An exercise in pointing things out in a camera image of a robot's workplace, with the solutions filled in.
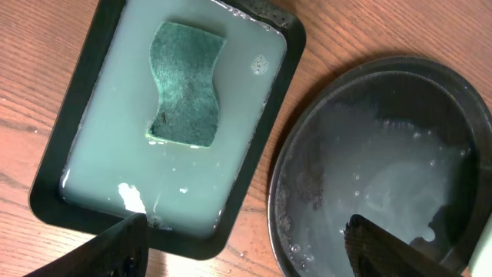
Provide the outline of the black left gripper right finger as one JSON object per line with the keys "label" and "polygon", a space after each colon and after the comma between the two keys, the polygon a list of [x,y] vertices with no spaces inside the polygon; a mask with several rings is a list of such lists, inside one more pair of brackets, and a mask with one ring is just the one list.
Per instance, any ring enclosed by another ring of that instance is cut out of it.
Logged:
{"label": "black left gripper right finger", "polygon": [[356,277],[459,277],[362,215],[346,224],[344,247]]}

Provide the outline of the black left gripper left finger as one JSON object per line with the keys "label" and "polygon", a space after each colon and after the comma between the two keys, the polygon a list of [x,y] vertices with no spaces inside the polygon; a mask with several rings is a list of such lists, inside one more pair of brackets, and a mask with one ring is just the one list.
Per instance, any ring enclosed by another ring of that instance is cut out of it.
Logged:
{"label": "black left gripper left finger", "polygon": [[148,266],[148,223],[135,213],[28,277],[142,277]]}

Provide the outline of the green yellow sponge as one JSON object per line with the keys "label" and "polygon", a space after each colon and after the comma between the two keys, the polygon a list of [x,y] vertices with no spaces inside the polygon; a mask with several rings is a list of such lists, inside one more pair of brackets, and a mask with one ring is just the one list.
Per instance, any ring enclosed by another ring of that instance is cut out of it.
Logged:
{"label": "green yellow sponge", "polygon": [[147,137],[211,146],[219,120],[214,68],[225,44],[221,36],[188,25],[164,22],[158,27],[149,52],[158,109]]}

